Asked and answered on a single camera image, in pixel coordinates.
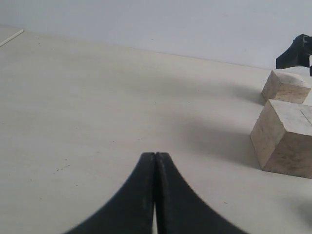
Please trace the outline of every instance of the wooden cube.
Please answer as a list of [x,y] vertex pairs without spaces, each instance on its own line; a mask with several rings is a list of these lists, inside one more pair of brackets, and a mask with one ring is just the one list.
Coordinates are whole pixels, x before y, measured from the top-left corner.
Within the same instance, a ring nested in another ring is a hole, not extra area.
[[297,74],[271,71],[262,90],[265,100],[274,99],[302,104],[311,87]]
[[264,171],[312,178],[312,107],[268,100],[251,139]]

